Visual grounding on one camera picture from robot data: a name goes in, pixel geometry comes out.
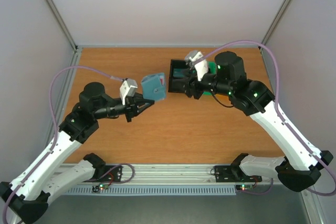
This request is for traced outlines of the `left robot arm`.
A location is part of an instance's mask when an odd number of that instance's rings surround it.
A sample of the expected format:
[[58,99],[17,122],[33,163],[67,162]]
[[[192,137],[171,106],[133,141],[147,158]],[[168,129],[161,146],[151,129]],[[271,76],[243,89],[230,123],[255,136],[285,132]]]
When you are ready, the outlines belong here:
[[154,104],[136,92],[134,80],[126,79],[120,97],[111,98],[100,82],[87,84],[79,102],[63,122],[42,153],[11,182],[1,182],[1,199],[5,202],[3,223],[10,209],[22,223],[34,223],[61,194],[80,182],[102,180],[108,170],[105,161],[87,154],[77,165],[54,177],[63,162],[99,128],[99,119],[116,119],[124,115],[127,122]]

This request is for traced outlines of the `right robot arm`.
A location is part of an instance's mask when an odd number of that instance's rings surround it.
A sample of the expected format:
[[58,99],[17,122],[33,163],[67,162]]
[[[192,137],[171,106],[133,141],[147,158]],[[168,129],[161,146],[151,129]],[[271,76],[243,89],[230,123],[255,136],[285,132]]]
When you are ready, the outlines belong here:
[[247,176],[278,179],[288,189],[301,192],[313,186],[321,170],[333,160],[330,151],[311,144],[288,119],[275,95],[260,81],[247,78],[244,61],[234,52],[215,56],[215,73],[200,51],[191,51],[184,60],[171,60],[169,92],[199,99],[205,92],[225,95],[230,106],[258,123],[280,147],[281,157],[238,155],[230,165],[235,181]]

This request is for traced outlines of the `teal blue card holder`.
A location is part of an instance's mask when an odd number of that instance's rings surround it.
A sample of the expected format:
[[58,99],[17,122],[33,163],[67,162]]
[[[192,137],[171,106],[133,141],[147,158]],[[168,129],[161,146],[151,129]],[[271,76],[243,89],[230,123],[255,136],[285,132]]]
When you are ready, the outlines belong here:
[[150,74],[141,80],[143,97],[148,100],[161,101],[166,98],[166,82],[162,86],[159,75],[165,75],[163,72]]

